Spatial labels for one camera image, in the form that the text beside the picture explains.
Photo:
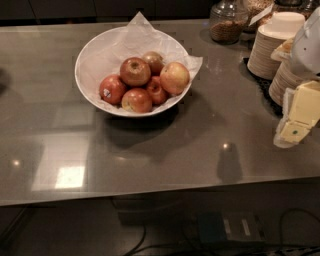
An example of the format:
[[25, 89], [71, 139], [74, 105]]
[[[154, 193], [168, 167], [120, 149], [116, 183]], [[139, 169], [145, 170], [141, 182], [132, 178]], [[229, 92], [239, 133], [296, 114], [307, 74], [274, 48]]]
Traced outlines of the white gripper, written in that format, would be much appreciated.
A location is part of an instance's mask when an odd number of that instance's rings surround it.
[[[275, 61], [290, 59], [291, 70], [306, 79], [320, 79], [320, 7], [314, 10], [297, 32], [271, 53]], [[279, 148], [298, 145], [320, 121], [320, 82], [309, 81], [296, 89], [287, 88], [283, 117], [273, 143]]]

